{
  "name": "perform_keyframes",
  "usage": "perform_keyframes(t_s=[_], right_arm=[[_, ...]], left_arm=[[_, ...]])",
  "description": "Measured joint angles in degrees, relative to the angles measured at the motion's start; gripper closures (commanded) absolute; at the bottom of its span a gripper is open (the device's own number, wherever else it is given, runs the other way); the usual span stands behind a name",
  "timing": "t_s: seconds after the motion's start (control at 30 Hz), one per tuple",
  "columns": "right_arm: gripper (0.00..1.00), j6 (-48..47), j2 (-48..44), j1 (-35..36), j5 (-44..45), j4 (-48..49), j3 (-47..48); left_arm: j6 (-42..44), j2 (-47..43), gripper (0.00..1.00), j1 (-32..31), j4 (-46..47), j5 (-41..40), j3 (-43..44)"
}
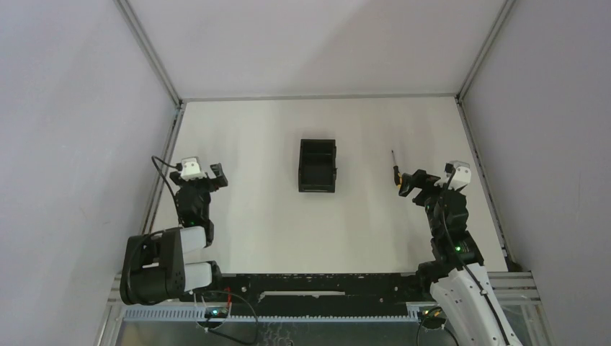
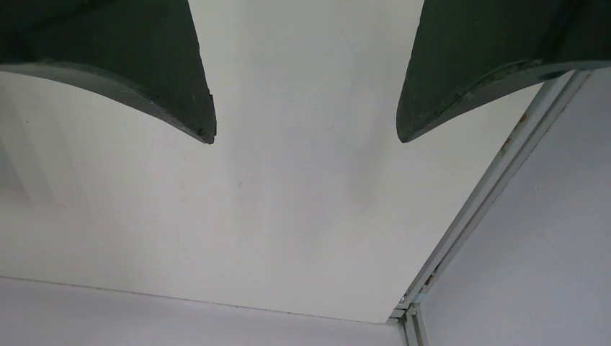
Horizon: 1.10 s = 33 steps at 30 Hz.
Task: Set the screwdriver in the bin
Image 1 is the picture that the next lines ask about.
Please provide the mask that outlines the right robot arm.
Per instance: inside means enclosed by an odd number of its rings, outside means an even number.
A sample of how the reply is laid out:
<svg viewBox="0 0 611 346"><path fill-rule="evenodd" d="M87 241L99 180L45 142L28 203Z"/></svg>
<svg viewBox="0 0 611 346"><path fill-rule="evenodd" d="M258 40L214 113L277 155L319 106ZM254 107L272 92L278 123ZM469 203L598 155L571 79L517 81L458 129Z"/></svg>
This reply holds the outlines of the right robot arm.
<svg viewBox="0 0 611 346"><path fill-rule="evenodd" d="M521 345L468 230L469 212L462 191L470 183L470 169L448 163L444 177L423 169L412 174L396 171L395 175L399 196L419 191L412 201L423 207L431 233L434 260L421 263L416 278L437 305L421 323L426 324L439 311L450 323L456 345Z"/></svg>

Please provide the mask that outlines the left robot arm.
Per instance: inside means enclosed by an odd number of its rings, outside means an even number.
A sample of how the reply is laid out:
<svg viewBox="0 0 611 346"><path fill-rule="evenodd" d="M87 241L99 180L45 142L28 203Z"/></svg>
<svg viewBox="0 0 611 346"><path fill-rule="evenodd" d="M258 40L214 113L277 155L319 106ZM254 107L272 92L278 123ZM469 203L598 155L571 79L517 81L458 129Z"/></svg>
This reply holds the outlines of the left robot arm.
<svg viewBox="0 0 611 346"><path fill-rule="evenodd" d="M215 261L186 260L189 253L213 244L211 194L227 187L228 180L220 163L210 168L213 177L202 171L195 157L179 164L170 174L178 187L173 200L179 225L128 239L119 288L123 303L152 306L220 287L222 275Z"/></svg>

